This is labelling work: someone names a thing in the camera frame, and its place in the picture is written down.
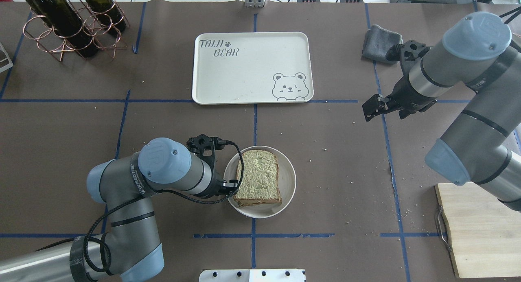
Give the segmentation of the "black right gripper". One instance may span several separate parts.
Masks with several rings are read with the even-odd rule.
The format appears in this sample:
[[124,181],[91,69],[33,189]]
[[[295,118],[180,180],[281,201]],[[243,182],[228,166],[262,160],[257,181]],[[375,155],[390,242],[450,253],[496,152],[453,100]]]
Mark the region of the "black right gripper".
[[420,59],[431,49],[431,46],[426,46],[424,43],[409,40],[403,44],[395,44],[387,50],[386,60],[400,62],[403,77],[398,80],[392,93],[387,97],[375,94],[362,104],[365,121],[371,121],[376,116],[393,111],[399,111],[400,119],[405,119],[417,112],[424,113],[437,102],[435,98],[419,94],[409,81],[412,67],[419,65]]

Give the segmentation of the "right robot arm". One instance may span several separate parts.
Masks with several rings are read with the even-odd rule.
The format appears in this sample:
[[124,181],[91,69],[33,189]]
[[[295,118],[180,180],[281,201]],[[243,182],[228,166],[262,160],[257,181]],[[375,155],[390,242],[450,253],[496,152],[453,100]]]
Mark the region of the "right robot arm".
[[503,142],[520,125],[520,38],[508,21],[476,11],[445,32],[435,46],[415,40],[391,46],[403,76],[388,96],[363,105],[366,121],[399,112],[424,113],[458,82],[475,92],[425,156],[425,163],[450,182],[473,182],[511,210],[520,211],[520,156]]

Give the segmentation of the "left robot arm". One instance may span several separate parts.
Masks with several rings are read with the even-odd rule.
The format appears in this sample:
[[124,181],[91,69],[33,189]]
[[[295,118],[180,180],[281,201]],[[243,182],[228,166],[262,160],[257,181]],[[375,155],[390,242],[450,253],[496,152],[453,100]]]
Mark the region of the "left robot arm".
[[94,167],[86,187],[92,199],[106,204],[83,236],[65,239],[1,262],[2,282],[98,282],[119,276],[145,282],[164,268],[162,242],[151,197],[172,193],[212,204],[227,200],[242,179],[223,180],[215,170],[215,152],[236,143],[201,134],[186,144],[156,138],[140,151]]

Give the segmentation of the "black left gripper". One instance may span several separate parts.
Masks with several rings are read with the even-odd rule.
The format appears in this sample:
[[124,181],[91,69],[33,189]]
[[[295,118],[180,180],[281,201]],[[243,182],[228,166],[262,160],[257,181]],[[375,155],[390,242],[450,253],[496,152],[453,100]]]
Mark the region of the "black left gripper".
[[195,188],[188,191],[190,195],[209,199],[214,196],[233,195],[237,192],[241,181],[238,179],[225,181],[215,169],[215,152],[224,149],[225,141],[223,139],[200,134],[188,139],[186,146],[191,153],[201,160],[203,167],[201,180]]

